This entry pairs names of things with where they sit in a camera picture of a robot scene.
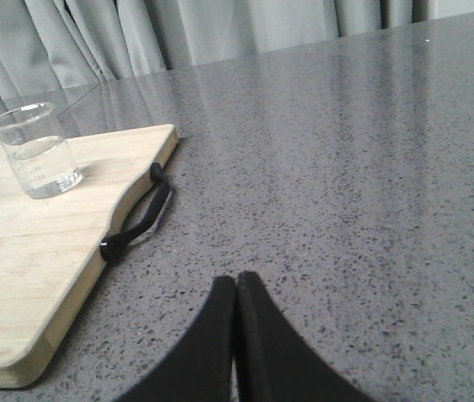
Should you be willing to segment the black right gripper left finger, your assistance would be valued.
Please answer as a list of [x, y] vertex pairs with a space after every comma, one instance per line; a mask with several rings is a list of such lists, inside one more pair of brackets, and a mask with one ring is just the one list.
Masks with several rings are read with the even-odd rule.
[[119, 401], [228, 401], [235, 283], [218, 276], [201, 311], [165, 358]]

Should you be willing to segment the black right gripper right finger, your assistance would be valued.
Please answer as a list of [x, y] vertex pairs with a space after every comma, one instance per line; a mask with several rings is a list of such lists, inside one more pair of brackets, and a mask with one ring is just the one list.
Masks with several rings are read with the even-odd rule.
[[301, 339], [253, 271], [238, 277], [235, 360], [241, 401], [371, 400]]

